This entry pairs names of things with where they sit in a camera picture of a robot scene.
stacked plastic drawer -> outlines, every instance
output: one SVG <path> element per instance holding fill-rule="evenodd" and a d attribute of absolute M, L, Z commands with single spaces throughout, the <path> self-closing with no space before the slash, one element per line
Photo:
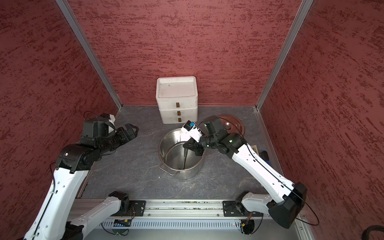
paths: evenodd
<path fill-rule="evenodd" d="M 164 124 L 197 121 L 196 78 L 158 78 L 156 100 Z"/>

pot handle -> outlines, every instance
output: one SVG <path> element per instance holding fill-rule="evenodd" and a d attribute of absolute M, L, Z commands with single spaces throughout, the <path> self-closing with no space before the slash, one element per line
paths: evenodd
<path fill-rule="evenodd" d="M 168 174 L 171 175 L 171 176 L 175 176 L 176 174 L 180 173 L 179 171 L 177 171 L 175 174 L 171 174 L 171 173 L 167 172 L 165 169 L 162 169 L 162 168 L 161 168 L 162 165 L 164 165 L 164 164 L 163 164 L 163 163 L 160 164 L 160 165 L 159 165 L 159 168 L 160 168 L 161 170 L 163 170 L 164 172 L 168 173 Z"/>

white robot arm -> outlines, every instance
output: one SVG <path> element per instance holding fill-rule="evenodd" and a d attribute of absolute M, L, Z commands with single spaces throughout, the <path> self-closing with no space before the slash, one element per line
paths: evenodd
<path fill-rule="evenodd" d="M 282 227 L 289 228 L 303 208 L 306 187 L 283 177 L 259 157 L 236 133 L 229 134 L 216 116 L 206 118 L 204 126 L 208 135 L 194 123 L 188 121 L 182 128 L 191 137 L 183 146 L 200 156 L 205 148 L 218 149 L 244 167 L 268 191 L 269 195 L 244 193 L 241 204 L 249 212 L 270 214 Z"/>
<path fill-rule="evenodd" d="M 86 120 L 80 142 L 62 149 L 50 189 L 25 240 L 83 239 L 109 216 L 130 210 L 128 195 L 115 191 L 81 218 L 67 222 L 75 196 L 92 164 L 100 160 L 103 153 L 137 136 L 137 127 L 126 124 L 115 129 L 113 120 L 113 115 L 109 114 Z"/>

stainless steel pot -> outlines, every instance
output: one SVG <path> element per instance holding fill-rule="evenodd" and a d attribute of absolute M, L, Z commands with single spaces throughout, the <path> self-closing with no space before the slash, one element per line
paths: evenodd
<path fill-rule="evenodd" d="M 203 166 L 205 150 L 201 157 L 188 150 L 185 168 L 183 169 L 183 144 L 188 140 L 189 137 L 183 134 L 180 128 L 170 131 L 163 137 L 159 144 L 159 158 L 161 161 L 159 168 L 161 170 L 179 179 L 193 177 L 200 171 Z"/>

aluminum frame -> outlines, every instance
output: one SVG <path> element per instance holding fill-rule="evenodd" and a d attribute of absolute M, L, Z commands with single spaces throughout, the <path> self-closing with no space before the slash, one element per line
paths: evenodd
<path fill-rule="evenodd" d="M 271 142 L 271 139 L 269 137 L 268 131 L 266 129 L 264 120 L 262 118 L 261 112 L 259 109 L 256 108 L 256 106 L 253 108 L 253 112 L 256 116 L 257 123 L 259 125 L 259 128 L 261 130 L 261 133 L 263 135 L 264 143 L 266 146 L 266 150 L 268 152 L 269 161 L 271 163 L 271 166 L 281 175 L 284 176 L 283 170 L 281 169 L 281 165 L 279 163 L 279 160 L 277 158 L 275 149 L 273 147 L 273 144 Z M 299 215 L 298 218 L 303 219 L 305 215 Z M 297 227 L 297 232 L 302 240 L 314 240 L 314 236 L 312 234 L 312 230 L 310 229 L 308 224 L 305 224 L 299 220 L 295 220 L 295 225 Z"/>
<path fill-rule="evenodd" d="M 92 167 L 91 167 L 90 171 L 88 172 L 88 175 L 85 177 L 83 183 L 80 186 L 79 191 L 76 194 L 76 198 L 82 197 L 83 192 L 85 190 L 85 187 L 87 186 L 89 180 L 91 179 L 92 173 L 93 173 L 94 169 L 96 168 L 96 165 L 97 165 L 97 162 L 93 162 Z"/>
<path fill-rule="evenodd" d="M 71 7 L 69 6 L 67 0 L 56 0 L 57 5 L 59 5 L 60 10 L 64 14 L 64 17 L 67 19 L 67 22 L 71 26 L 73 32 L 75 33 L 77 39 L 79 40 L 80 44 L 83 46 L 84 51 L 88 55 L 89 59 L 91 60 L 91 63 L 93 64 L 96 72 L 99 74 L 101 80 L 103 81 L 105 87 L 107 88 L 107 91 L 111 95 L 113 101 L 115 102 L 116 106 L 120 110 L 122 108 L 122 102 L 117 95 L 115 89 L 113 88 L 111 81 L 109 80 L 107 74 L 105 73 L 103 66 L 99 62 L 96 53 L 93 51 L 87 37 L 85 37 L 85 34 L 83 30 L 80 27 L 79 22 L 77 21 L 75 15 L 72 12 Z"/>
<path fill-rule="evenodd" d="M 99 205 L 105 199 L 75 199 L 75 202 L 72 205 L 68 221 L 73 218 L 78 218 L 80 215 L 85 214 L 93 207 Z M 211 222 L 211 223 L 220 223 L 220 222 L 231 222 L 236 223 L 244 217 L 224 217 L 223 215 L 223 205 L 222 201 L 229 199 L 132 199 L 132 200 L 145 200 L 146 206 L 144 215 L 142 217 L 135 217 L 137 224 L 139 222 L 167 222 L 166 220 L 177 220 L 185 222 L 186 220 L 191 220 L 189 222 Z M 103 223 L 109 222 L 112 223 L 114 219 L 130 219 L 131 216 L 123 217 L 109 217 Z M 260 220 L 261 217 L 252 217 L 251 219 Z M 264 220 L 272 220 L 269 214 L 264 214 Z M 296 220 L 293 225 L 296 227 L 296 232 L 302 240 L 314 240 L 311 230 L 303 224 L 301 221 Z M 106 226 L 108 228 L 114 229 L 124 229 L 127 227 L 112 227 L 111 224 Z M 150 229 L 156 228 L 152 226 L 138 226 L 134 227 L 135 229 Z"/>
<path fill-rule="evenodd" d="M 104 228 L 111 229 L 183 229 L 183 230 L 240 230 L 240 219 L 147 219 L 135 218 L 129 227 L 114 226 L 114 219 L 102 222 Z"/>
<path fill-rule="evenodd" d="M 296 38 L 297 33 L 299 32 L 299 29 L 301 25 L 303 24 L 303 21 L 308 13 L 308 10 L 310 9 L 312 5 L 313 0 L 303 0 L 300 4 L 299 10 L 297 11 L 297 14 L 295 16 L 295 19 L 293 20 L 293 23 L 291 25 L 291 28 L 289 29 L 288 35 L 285 38 L 283 47 L 280 50 L 279 56 L 276 59 L 275 65 L 273 66 L 273 69 L 271 71 L 271 74 L 265 83 L 265 86 L 263 88 L 263 91 L 256 103 L 256 108 L 261 109 L 272 85 L 273 82 L 276 79 L 277 74 L 280 71 L 281 66 L 283 65 L 283 62 L 291 49 L 292 43 Z"/>

